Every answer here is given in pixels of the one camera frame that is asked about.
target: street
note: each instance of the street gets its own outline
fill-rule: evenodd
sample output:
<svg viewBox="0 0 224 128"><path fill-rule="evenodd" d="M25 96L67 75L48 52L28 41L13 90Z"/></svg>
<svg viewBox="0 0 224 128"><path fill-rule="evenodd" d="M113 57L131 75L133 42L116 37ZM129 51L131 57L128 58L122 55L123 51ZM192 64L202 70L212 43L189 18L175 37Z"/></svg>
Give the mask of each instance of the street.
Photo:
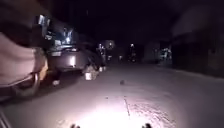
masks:
<svg viewBox="0 0 224 128"><path fill-rule="evenodd" d="M96 80L3 106L13 128L223 128L224 80L150 65L117 65Z"/></svg>

